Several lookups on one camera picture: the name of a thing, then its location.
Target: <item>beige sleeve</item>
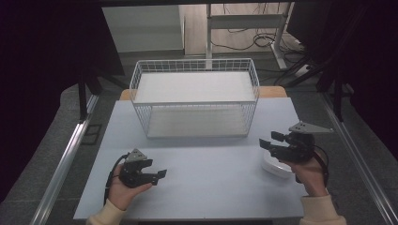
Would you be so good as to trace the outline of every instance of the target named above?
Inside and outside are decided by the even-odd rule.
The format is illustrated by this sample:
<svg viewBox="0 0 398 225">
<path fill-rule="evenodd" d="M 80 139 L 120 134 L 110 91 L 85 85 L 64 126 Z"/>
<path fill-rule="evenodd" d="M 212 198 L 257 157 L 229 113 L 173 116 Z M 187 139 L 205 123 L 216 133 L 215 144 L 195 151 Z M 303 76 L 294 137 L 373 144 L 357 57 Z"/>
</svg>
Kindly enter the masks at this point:
<svg viewBox="0 0 398 225">
<path fill-rule="evenodd" d="M 126 211 L 116 208 L 109 200 L 103 208 L 86 221 L 86 225 L 118 225 Z"/>
<path fill-rule="evenodd" d="M 300 225 L 346 225 L 344 217 L 337 215 L 330 195 L 324 197 L 302 197 L 304 218 Z"/>
</svg>

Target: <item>metal frame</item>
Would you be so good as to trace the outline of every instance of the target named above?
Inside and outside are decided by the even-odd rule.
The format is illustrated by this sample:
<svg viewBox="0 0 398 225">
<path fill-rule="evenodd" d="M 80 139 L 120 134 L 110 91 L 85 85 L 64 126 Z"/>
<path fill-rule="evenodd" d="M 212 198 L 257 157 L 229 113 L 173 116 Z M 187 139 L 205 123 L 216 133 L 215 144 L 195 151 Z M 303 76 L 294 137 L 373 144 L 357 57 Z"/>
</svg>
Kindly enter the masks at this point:
<svg viewBox="0 0 398 225">
<path fill-rule="evenodd" d="M 38 205 L 35 215 L 29 224 L 45 224 L 58 196 L 59 191 L 67 177 L 70 165 L 76 155 L 77 149 L 79 148 L 80 142 L 84 136 L 84 133 L 90 123 L 92 112 L 98 101 L 98 96 L 91 96 L 87 103 L 87 117 L 86 119 L 78 124 L 73 131 L 73 134 L 69 140 L 67 148 L 64 151 L 64 155 L 61 157 L 59 164 L 54 172 L 53 178 L 47 186 L 46 192 Z"/>
<path fill-rule="evenodd" d="M 212 29 L 244 29 L 244 28 L 277 28 L 275 41 L 271 44 L 272 52 L 280 70 L 287 70 L 280 50 L 284 26 L 286 25 L 291 3 L 287 3 L 283 14 L 267 15 L 211 15 L 211 4 L 207 4 L 207 44 L 206 59 L 212 58 L 211 30 Z"/>
<path fill-rule="evenodd" d="M 357 147 L 348 130 L 346 129 L 344 123 L 341 122 L 339 118 L 335 115 L 332 109 L 332 103 L 327 93 L 322 94 L 322 100 L 329 114 L 331 122 L 335 125 L 336 131 L 342 139 L 342 142 L 347 149 L 348 155 L 351 156 L 351 159 L 356 166 L 363 183 L 368 188 L 369 193 L 374 199 L 381 216 L 384 218 L 388 225 L 398 224 L 397 214 L 395 213 L 395 210 L 393 209 L 389 198 L 387 197 L 383 188 L 378 184 L 377 180 L 372 174 L 371 169 L 366 164 L 366 161 L 364 160 L 359 148 Z"/>
</svg>

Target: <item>wooden table edge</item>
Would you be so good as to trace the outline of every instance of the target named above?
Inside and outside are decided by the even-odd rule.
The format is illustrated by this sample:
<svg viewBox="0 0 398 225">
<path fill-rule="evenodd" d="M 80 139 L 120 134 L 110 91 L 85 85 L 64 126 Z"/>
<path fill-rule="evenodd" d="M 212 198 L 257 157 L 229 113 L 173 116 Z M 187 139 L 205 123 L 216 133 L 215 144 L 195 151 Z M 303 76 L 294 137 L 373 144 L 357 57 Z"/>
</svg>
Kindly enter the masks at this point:
<svg viewBox="0 0 398 225">
<path fill-rule="evenodd" d="M 281 86 L 260 86 L 260 98 L 287 98 Z M 123 90 L 119 100 L 130 100 L 130 89 Z"/>
</svg>

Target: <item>gray floor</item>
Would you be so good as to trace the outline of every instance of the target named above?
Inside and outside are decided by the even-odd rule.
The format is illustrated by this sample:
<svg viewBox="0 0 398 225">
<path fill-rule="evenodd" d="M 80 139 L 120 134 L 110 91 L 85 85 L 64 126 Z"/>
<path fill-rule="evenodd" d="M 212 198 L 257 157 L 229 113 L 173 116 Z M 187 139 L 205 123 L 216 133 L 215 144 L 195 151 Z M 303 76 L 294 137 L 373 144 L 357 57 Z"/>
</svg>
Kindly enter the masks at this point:
<svg viewBox="0 0 398 225">
<path fill-rule="evenodd" d="M 256 68 L 277 70 L 277 65 L 271 53 L 243 53 L 239 57 L 251 57 Z M 182 55 L 142 55 L 123 54 L 122 62 L 127 76 L 117 76 L 125 83 L 130 81 L 135 62 L 139 59 L 181 58 Z M 237 57 L 234 55 L 215 55 L 215 57 Z M 272 85 L 278 72 L 258 70 L 262 85 Z M 298 117 L 308 123 L 326 128 L 333 128 L 333 124 L 322 103 L 321 96 L 316 92 L 314 84 L 317 77 L 301 83 L 294 88 L 286 89 L 295 105 Z M 105 132 L 108 119 L 118 100 L 122 89 L 114 84 L 100 79 L 104 88 L 99 96 L 99 102 L 91 121 L 92 129 L 99 128 L 96 140 L 86 135 L 80 146 L 69 174 L 61 189 L 47 224 L 84 224 L 83 221 L 72 219 L 80 200 L 85 182 L 91 171 L 95 156 Z M 343 101 L 344 123 L 373 171 L 381 187 L 390 198 L 394 207 L 398 205 L 398 171 L 397 161 L 388 149 L 367 127 L 349 104 L 349 98 Z M 61 97 L 61 107 L 38 151 L 27 165 L 13 190 L 0 205 L 0 224 L 28 224 L 35 214 L 42 195 L 50 182 L 59 159 L 68 144 L 69 138 L 79 119 L 79 104 L 76 86 L 66 90 Z M 316 135 L 318 145 L 325 148 L 330 158 L 329 192 L 333 196 L 339 214 L 345 216 L 349 224 L 385 224 L 368 189 L 352 163 L 347 150 L 337 134 Z M 298 224 L 299 218 L 279 218 L 273 224 Z"/>
</svg>

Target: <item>aluminum rail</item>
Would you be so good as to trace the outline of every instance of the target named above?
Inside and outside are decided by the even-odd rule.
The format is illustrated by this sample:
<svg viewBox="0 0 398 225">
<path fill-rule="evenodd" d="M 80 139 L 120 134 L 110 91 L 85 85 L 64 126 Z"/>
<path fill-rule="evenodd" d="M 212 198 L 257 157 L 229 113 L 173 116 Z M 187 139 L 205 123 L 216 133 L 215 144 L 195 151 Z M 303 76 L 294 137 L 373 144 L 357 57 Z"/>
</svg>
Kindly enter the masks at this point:
<svg viewBox="0 0 398 225">
<path fill-rule="evenodd" d="M 366 164 L 362 154 L 360 153 L 359 148 L 357 147 L 348 130 L 346 129 L 344 123 L 340 122 L 340 120 L 334 114 L 331 107 L 332 103 L 329 99 L 328 93 L 324 93 L 322 95 L 322 100 L 326 110 L 328 111 L 329 117 L 332 123 L 335 125 L 336 131 L 341 137 L 349 156 L 351 156 L 353 163 L 360 173 L 363 183 L 368 188 L 369 193 L 374 199 L 374 202 L 378 210 L 380 211 L 381 216 L 386 221 L 386 224 L 398 225 L 398 217 L 395 213 L 395 210 L 392 208 L 389 198 L 387 197 L 383 188 L 378 184 L 370 168 Z"/>
<path fill-rule="evenodd" d="M 67 148 L 64 151 L 64 155 L 61 157 L 59 164 L 54 172 L 53 178 L 47 186 L 46 192 L 41 199 L 38 209 L 29 224 L 39 225 L 45 224 L 55 203 L 55 200 L 64 184 L 65 178 L 67 177 L 70 165 L 76 155 L 77 149 L 82 141 L 84 133 L 90 123 L 92 112 L 98 101 L 98 96 L 91 96 L 87 103 L 87 118 L 76 126 L 73 134 L 69 140 Z"/>
</svg>

